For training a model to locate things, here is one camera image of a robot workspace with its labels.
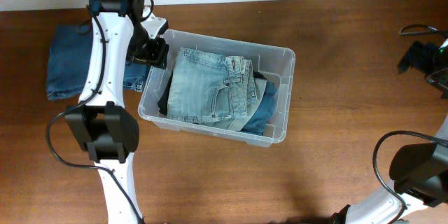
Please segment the large black garment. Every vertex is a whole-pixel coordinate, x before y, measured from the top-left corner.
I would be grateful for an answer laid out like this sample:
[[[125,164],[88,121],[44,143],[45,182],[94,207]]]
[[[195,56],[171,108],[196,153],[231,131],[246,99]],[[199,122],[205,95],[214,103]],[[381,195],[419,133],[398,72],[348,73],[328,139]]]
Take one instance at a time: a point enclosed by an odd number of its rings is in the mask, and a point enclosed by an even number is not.
[[[168,83],[164,89],[164,93],[162,94],[161,98],[159,99],[159,101],[157,102],[157,106],[159,108],[159,112],[166,116],[167,115],[167,110],[168,110],[168,98],[169,98],[169,91],[170,91],[170,87],[172,84],[172,77],[170,76]]]

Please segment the light blue jeans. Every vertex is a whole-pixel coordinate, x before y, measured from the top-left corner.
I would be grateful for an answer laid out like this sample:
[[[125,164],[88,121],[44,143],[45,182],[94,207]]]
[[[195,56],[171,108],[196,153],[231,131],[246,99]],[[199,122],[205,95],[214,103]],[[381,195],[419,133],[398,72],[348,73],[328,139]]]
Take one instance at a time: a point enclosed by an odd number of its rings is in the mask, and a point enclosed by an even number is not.
[[[181,48],[167,99],[167,118],[240,131],[256,113],[267,87],[251,60]]]

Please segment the dark blue jeans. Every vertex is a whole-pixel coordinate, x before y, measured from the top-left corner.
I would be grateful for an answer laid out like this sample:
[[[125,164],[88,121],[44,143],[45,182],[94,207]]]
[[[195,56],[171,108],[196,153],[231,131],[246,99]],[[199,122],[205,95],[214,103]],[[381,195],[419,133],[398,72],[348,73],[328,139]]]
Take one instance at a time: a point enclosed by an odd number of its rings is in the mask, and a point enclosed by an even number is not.
[[[49,49],[45,91],[55,101],[80,95],[87,80],[92,52],[93,34],[77,32],[74,24],[55,28]]]

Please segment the clear plastic storage bin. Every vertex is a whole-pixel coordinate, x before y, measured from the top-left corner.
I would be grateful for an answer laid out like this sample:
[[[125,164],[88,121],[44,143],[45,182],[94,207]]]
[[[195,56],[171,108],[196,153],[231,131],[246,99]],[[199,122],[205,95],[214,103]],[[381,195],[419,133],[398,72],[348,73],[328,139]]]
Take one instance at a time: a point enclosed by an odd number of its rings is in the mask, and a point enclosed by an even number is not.
[[[291,49],[188,33],[174,29],[167,30],[163,38],[169,45],[167,66],[165,69],[150,68],[138,107],[138,114],[141,118],[151,121],[159,128],[166,130],[194,132],[243,141],[254,146],[269,147],[272,144],[282,142],[286,138],[295,68],[295,53]],[[273,117],[267,123],[263,135],[258,136],[170,120],[159,112],[157,102],[165,91],[180,48],[192,48],[221,55],[240,55],[251,60],[254,70],[275,84],[277,88],[275,111]]]

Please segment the blue shirt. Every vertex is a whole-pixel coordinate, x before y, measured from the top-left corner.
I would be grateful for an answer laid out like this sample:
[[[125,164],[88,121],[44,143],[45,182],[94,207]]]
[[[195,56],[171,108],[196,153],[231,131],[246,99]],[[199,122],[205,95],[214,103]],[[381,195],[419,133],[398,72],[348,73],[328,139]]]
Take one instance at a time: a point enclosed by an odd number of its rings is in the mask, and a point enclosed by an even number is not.
[[[265,79],[257,78],[255,83],[265,87],[262,92],[262,99],[255,113],[242,127],[241,132],[262,136],[266,130],[267,123],[274,115],[277,89],[272,82]]]

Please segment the small dark garment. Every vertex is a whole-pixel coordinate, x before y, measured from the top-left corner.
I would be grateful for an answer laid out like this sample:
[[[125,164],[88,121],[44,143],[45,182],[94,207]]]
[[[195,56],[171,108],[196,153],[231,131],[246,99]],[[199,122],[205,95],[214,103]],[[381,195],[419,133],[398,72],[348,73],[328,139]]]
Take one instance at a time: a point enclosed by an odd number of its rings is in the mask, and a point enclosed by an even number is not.
[[[253,77],[266,80],[266,77],[264,77],[260,72],[257,71],[253,72]]]

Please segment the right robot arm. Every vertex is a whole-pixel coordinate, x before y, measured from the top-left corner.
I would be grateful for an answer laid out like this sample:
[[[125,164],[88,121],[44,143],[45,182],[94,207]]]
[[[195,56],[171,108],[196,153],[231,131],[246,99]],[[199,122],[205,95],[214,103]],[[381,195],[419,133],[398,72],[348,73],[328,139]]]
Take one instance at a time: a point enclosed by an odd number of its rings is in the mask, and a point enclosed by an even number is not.
[[[377,154],[390,137],[409,136],[424,143],[404,145],[395,154],[388,181],[379,173]],[[330,217],[331,223],[404,223],[415,211],[447,203],[447,121],[435,136],[408,130],[386,133],[376,143],[372,167],[381,188],[355,205],[347,205]]]

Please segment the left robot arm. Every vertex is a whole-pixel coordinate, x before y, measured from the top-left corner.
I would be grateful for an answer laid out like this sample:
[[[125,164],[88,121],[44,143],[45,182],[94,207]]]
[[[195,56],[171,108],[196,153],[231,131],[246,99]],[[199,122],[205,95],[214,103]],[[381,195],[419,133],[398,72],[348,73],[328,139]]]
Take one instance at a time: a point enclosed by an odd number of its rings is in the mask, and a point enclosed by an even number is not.
[[[145,0],[89,0],[92,50],[85,86],[63,116],[82,151],[94,163],[104,189],[109,223],[143,223],[133,178],[139,124],[125,110],[128,63],[165,68],[169,45],[161,37],[168,21]]]

